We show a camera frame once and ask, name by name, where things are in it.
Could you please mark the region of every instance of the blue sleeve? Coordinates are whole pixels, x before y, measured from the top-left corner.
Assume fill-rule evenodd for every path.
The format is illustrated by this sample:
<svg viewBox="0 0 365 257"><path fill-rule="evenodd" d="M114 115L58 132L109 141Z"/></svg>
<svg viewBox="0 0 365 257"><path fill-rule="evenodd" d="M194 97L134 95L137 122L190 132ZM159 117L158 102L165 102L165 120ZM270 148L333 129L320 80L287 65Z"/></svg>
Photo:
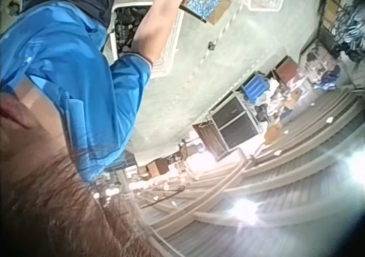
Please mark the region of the blue sleeve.
<svg viewBox="0 0 365 257"><path fill-rule="evenodd" d="M78 165L92 181L120 158L132 134L151 69L139 55L125 55L111 67L87 36L57 32L34 42L36 57L26 75L64 111L72 148L90 152Z"/></svg>
<svg viewBox="0 0 365 257"><path fill-rule="evenodd" d="M127 54L111 66L111 72L119 121L131 133L151 76L151 66L140 55Z"/></svg>

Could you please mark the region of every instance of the clutter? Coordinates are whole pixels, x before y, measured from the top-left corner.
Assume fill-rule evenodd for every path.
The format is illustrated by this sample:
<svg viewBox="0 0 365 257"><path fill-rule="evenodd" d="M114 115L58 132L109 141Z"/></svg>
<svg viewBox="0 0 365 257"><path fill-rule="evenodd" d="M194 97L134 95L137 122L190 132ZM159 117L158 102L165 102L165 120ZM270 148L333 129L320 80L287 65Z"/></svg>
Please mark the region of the clutter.
<svg viewBox="0 0 365 257"><path fill-rule="evenodd" d="M323 25L334 38L335 45L330 45L334 58L339 58L342 51L355 63L365 57L363 0L328 0Z"/></svg>
<svg viewBox="0 0 365 257"><path fill-rule="evenodd" d="M115 38L118 56L131 50L137 28L151 6L131 6L116 9Z"/></svg>
<svg viewBox="0 0 365 257"><path fill-rule="evenodd" d="M346 42L350 50L365 52L365 3L363 0L341 0L335 40Z"/></svg>
<svg viewBox="0 0 365 257"><path fill-rule="evenodd" d="M323 90L335 90L336 89L336 81L339 77L341 72L341 68L336 66L333 71L327 72L325 75L322 76L321 82L314 84L313 88L323 89Z"/></svg>
<svg viewBox="0 0 365 257"><path fill-rule="evenodd" d="M338 61L325 49L323 44L315 40L304 52L300 62L298 73L301 77L307 77L312 83L320 83L321 77L326 72L331 72L338 65Z"/></svg>

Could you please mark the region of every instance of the light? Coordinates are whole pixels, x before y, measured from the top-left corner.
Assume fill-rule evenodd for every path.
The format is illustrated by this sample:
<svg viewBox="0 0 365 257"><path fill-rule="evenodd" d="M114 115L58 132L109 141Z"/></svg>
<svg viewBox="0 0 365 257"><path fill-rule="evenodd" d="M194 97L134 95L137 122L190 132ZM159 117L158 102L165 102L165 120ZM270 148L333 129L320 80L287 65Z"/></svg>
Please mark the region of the light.
<svg viewBox="0 0 365 257"><path fill-rule="evenodd" d="M350 168L353 179L362 185L365 185L365 148L357 151L346 159L346 163Z"/></svg>
<svg viewBox="0 0 365 257"><path fill-rule="evenodd" d="M277 150L276 152L274 152L274 155L275 155L275 156L279 156L281 153L282 153L282 151L281 151L281 150Z"/></svg>
<svg viewBox="0 0 365 257"><path fill-rule="evenodd" d="M238 200L229 211L230 216L238 220L254 225L257 222L257 205L247 199Z"/></svg>
<svg viewBox="0 0 365 257"><path fill-rule="evenodd" d="M331 117L327 118L326 122L328 124L331 124L333 122L333 117L331 116Z"/></svg>
<svg viewBox="0 0 365 257"><path fill-rule="evenodd" d="M118 194L118 193L119 193L119 189L117 187L115 189L106 189L105 190L106 196L109 196L109 197L111 197L115 194Z"/></svg>
<svg viewBox="0 0 365 257"><path fill-rule="evenodd" d="M208 171L217 166L214 156L209 152L193 154L186 161L192 172Z"/></svg>

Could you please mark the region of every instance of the bright light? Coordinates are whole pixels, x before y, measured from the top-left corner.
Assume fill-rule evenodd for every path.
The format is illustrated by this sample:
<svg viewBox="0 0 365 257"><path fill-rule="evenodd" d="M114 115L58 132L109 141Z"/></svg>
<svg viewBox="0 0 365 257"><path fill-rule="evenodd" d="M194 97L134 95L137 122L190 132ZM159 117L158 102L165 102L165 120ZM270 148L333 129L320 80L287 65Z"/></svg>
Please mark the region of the bright light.
<svg viewBox="0 0 365 257"><path fill-rule="evenodd" d="M147 189L150 186L149 181L138 181L129 183L128 187L130 190Z"/></svg>
<svg viewBox="0 0 365 257"><path fill-rule="evenodd" d="M365 148L352 154L346 159L346 163L350 168L354 180L362 185L365 185Z"/></svg>
<svg viewBox="0 0 365 257"><path fill-rule="evenodd" d="M281 150L277 150L276 152L274 152L274 155L279 156L281 154L281 152L282 152Z"/></svg>
<svg viewBox="0 0 365 257"><path fill-rule="evenodd" d="M193 154L188 157L187 162L192 172L211 170L217 165L214 156L209 152Z"/></svg>
<svg viewBox="0 0 365 257"><path fill-rule="evenodd" d="M116 187L115 189L106 189L105 190L105 194L106 196L113 196L115 194L118 194L119 193L119 189Z"/></svg>
<svg viewBox="0 0 365 257"><path fill-rule="evenodd" d="M246 222L249 225L254 225L257 222L257 205L247 199L238 200L233 208L229 211L230 216Z"/></svg>
<svg viewBox="0 0 365 257"><path fill-rule="evenodd" d="M331 116L331 117L327 118L326 122L328 124L331 124L333 122L333 117Z"/></svg>

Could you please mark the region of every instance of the blue plastic crate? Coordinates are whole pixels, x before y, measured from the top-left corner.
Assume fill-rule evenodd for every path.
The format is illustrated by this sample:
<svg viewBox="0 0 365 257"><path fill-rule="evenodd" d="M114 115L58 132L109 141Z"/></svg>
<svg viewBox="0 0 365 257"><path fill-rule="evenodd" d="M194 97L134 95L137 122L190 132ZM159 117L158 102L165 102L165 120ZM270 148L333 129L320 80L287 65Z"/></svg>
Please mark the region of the blue plastic crate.
<svg viewBox="0 0 365 257"><path fill-rule="evenodd" d="M247 82L245 85L242 85L242 89L244 90L248 100L252 104L255 104L256 100L263 93L270 89L270 84L263 75L255 73L249 82Z"/></svg>

